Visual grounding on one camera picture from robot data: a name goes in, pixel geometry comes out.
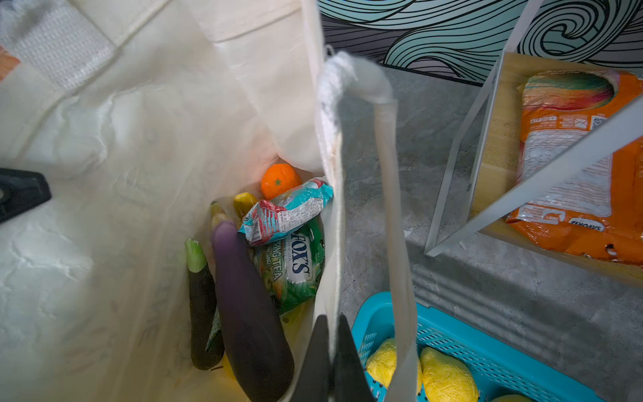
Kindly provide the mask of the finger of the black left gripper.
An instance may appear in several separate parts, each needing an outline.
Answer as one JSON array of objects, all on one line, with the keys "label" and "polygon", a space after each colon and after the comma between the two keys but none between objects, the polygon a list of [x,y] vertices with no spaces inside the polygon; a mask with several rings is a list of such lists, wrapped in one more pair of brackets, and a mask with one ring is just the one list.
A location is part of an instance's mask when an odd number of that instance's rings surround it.
[{"label": "finger of the black left gripper", "polygon": [[7,222],[52,198],[43,174],[16,169],[1,171],[1,223]]}]

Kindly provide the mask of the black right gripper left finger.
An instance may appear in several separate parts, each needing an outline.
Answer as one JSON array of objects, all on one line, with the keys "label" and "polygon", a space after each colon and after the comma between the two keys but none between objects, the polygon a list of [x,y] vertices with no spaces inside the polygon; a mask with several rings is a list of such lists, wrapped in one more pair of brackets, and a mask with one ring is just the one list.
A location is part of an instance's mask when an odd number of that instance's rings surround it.
[{"label": "black right gripper left finger", "polygon": [[321,315],[316,318],[290,402],[328,401],[330,372],[328,318]]}]

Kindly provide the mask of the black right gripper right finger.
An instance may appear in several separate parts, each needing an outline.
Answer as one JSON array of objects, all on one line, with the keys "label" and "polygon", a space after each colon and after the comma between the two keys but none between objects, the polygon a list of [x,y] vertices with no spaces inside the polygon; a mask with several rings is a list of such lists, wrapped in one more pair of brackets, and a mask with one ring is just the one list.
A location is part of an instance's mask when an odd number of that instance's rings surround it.
[{"label": "black right gripper right finger", "polygon": [[336,402],[374,401],[351,328],[343,314],[338,321],[336,354],[333,361],[333,398]]}]

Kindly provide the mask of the purple eggplant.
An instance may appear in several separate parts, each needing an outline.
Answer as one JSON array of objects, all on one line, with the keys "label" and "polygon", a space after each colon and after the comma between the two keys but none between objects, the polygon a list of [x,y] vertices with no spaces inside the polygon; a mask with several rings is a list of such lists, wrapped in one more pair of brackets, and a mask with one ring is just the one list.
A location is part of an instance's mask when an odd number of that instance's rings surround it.
[{"label": "purple eggplant", "polygon": [[278,401],[295,372],[281,320],[236,223],[215,201],[209,211],[215,288],[229,364],[249,400]]}]

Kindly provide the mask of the yellow green candy bag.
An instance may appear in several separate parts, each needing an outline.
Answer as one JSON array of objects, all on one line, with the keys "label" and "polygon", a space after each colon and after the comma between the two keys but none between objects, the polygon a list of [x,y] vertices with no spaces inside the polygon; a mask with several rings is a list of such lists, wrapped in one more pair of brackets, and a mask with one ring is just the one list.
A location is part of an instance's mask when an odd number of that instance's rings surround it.
[{"label": "yellow green candy bag", "polygon": [[313,299],[325,261],[321,219],[316,217],[285,238],[256,248],[253,261],[279,315]]}]

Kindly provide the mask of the dark green cucumber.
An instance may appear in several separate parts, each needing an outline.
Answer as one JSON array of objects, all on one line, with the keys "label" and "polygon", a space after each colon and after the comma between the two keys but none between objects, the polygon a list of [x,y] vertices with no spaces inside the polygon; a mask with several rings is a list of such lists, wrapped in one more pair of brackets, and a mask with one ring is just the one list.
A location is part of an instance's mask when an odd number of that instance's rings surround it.
[{"label": "dark green cucumber", "polygon": [[214,277],[199,242],[185,242],[189,278],[191,359],[198,370],[212,370],[224,357]]}]

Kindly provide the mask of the cream floral tote bag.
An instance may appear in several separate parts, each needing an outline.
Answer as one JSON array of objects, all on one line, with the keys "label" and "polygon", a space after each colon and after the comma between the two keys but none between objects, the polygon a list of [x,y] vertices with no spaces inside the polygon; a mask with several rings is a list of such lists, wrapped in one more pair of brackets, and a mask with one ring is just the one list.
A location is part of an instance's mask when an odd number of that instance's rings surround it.
[{"label": "cream floral tote bag", "polygon": [[417,310],[401,223],[397,102],[382,68],[328,56],[313,1],[4,1],[1,164],[51,199],[1,226],[4,401],[233,401],[189,352],[184,241],[276,160],[323,176],[327,263],[289,333],[296,365],[328,320],[338,359],[346,178],[338,104],[373,104],[409,401]]}]

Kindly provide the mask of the pink green candy bag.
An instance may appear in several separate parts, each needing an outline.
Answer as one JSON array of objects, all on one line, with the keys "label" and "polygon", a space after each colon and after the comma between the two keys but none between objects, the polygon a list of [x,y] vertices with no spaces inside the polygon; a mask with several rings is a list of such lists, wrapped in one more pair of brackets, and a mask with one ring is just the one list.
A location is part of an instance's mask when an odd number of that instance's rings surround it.
[{"label": "pink green candy bag", "polygon": [[250,246],[279,241],[321,214],[333,196],[324,178],[310,179],[272,200],[259,201],[244,216],[238,231]]}]

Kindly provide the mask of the orange tangerine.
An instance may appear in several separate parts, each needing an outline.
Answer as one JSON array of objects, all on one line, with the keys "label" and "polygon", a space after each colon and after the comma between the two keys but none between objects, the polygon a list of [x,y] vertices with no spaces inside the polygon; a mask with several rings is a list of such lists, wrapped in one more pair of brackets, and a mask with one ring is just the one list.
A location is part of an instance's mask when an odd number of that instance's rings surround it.
[{"label": "orange tangerine", "polygon": [[260,187],[264,199],[270,200],[301,184],[301,177],[294,167],[288,163],[277,163],[266,170]]}]

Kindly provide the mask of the yellow banana bunch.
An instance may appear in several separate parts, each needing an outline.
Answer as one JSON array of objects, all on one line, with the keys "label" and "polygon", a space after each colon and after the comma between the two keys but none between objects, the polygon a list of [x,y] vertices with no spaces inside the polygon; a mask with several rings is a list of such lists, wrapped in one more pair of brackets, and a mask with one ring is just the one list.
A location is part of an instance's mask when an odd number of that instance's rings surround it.
[{"label": "yellow banana bunch", "polygon": [[237,216],[243,220],[246,214],[259,202],[259,199],[251,193],[237,194],[233,199],[233,207]]}]

